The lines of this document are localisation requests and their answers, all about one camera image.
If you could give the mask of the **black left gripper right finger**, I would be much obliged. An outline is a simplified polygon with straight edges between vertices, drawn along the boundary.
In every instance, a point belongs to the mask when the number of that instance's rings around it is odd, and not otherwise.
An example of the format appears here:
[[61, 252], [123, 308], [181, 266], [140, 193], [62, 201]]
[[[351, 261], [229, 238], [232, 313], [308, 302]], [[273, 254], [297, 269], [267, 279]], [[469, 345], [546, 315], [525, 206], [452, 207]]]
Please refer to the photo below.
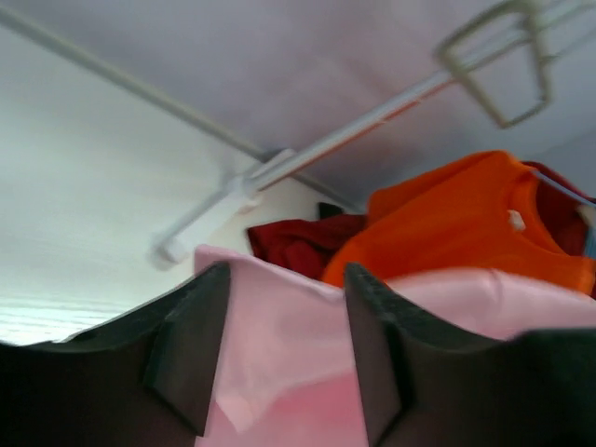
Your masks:
[[359, 264], [345, 303], [372, 446], [591, 446], [595, 331], [477, 335], [393, 292]]

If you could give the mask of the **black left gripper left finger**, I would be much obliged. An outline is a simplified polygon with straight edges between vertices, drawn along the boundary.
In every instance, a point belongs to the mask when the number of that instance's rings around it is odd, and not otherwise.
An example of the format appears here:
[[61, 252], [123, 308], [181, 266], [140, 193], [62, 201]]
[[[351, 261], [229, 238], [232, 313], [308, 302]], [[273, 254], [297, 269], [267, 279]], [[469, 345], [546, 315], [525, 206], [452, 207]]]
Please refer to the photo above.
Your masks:
[[218, 262], [64, 343], [1, 347], [5, 446], [191, 446], [205, 432], [231, 288]]

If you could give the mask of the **pink t shirt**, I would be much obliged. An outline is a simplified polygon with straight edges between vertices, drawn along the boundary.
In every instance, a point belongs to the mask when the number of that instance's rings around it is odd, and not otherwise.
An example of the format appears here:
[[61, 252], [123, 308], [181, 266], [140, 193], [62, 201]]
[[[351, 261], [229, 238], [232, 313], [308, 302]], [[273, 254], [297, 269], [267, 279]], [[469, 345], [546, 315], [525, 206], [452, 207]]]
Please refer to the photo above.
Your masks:
[[[195, 269], [227, 262], [231, 291], [207, 433], [200, 446], [363, 446], [344, 293], [234, 251], [202, 245]], [[595, 322], [587, 295], [491, 269], [388, 283], [432, 315], [497, 340]]]

